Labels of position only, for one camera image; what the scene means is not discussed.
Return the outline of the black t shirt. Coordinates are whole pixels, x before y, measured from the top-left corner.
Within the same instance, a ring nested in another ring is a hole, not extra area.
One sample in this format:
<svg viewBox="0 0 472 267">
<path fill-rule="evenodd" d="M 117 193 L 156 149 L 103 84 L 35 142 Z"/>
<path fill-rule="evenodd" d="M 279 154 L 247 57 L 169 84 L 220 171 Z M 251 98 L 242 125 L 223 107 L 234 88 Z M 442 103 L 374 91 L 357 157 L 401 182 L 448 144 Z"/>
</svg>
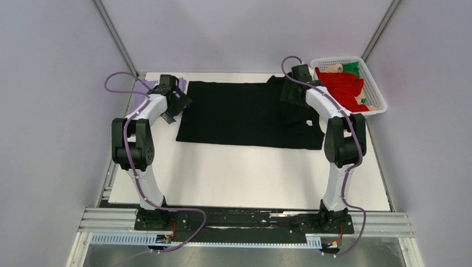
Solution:
<svg viewBox="0 0 472 267">
<path fill-rule="evenodd" d="M 321 150 L 319 115 L 281 101 L 284 77 L 263 83 L 191 81 L 192 103 L 183 111 L 176 140 L 217 145 Z"/>
</svg>

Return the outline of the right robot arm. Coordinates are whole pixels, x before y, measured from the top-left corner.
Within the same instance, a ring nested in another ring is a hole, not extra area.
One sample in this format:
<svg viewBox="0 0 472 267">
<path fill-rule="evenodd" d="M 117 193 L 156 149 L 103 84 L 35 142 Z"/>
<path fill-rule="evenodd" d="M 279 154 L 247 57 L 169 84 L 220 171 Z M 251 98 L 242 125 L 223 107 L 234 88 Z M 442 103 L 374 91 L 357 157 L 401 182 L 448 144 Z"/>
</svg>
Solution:
<svg viewBox="0 0 472 267">
<path fill-rule="evenodd" d="M 285 76 L 281 99 L 315 110 L 327 124 L 323 149 L 330 172 L 320 203 L 318 225 L 329 233 L 339 227 L 340 220 L 346 219 L 351 207 L 347 194 L 352 175 L 366 154 L 365 118 L 343 108 L 324 85 L 314 81 L 307 64 L 292 67 Z"/>
</svg>

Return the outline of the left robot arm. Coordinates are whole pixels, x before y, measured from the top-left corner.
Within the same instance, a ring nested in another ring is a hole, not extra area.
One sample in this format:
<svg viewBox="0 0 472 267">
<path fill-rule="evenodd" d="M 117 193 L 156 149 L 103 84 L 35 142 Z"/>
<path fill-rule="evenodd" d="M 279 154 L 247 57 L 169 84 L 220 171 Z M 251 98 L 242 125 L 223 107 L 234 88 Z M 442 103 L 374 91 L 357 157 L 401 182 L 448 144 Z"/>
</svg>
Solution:
<svg viewBox="0 0 472 267">
<path fill-rule="evenodd" d="M 166 207 L 152 167 L 156 152 L 151 126 L 159 118 L 174 123 L 191 104 L 180 84 L 173 75 L 161 75 L 155 86 L 139 93 L 143 99 L 136 109 L 112 121 L 112 160 L 126 171 L 137 191 L 137 220 L 149 221 L 158 230 L 169 226 L 171 209 Z"/>
</svg>

